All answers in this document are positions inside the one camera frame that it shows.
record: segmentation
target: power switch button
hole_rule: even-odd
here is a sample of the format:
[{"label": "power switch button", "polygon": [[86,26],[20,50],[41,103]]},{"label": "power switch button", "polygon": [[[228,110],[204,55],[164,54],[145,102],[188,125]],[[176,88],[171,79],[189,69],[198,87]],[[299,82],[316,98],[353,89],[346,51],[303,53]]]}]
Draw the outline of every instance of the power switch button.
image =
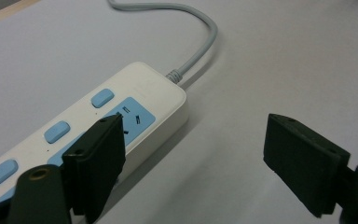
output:
[{"label": "power switch button", "polygon": [[45,132],[45,139],[48,143],[53,144],[68,133],[69,130],[71,130],[69,124],[65,121],[60,121]]},{"label": "power switch button", "polygon": [[19,165],[14,160],[7,160],[0,164],[0,184],[16,173]]},{"label": "power switch button", "polygon": [[91,98],[91,103],[95,108],[101,108],[103,105],[113,99],[115,95],[108,89],[103,89]]}]

